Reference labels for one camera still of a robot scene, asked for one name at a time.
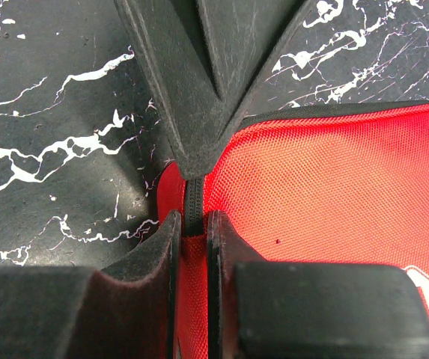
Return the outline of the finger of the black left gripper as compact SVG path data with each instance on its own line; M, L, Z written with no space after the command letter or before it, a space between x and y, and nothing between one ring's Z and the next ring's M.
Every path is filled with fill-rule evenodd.
M311 1L117 1L181 175L212 171Z

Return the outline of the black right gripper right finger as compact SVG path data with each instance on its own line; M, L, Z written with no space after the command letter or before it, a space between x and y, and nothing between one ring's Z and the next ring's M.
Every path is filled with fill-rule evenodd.
M401 269L266 260L210 213L210 358L429 358L429 315Z

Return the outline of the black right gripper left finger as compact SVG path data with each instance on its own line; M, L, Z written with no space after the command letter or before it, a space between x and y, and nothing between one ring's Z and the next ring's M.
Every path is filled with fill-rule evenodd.
M0 266L0 358L174 358L182 218L110 266Z

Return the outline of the red black medicine case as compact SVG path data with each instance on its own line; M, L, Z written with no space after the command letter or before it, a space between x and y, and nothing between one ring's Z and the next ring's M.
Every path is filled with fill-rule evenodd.
M263 257L402 268L429 311L429 102L309 106L246 118L212 171L169 165L159 217L183 216L183 358L208 356L207 218L226 212Z

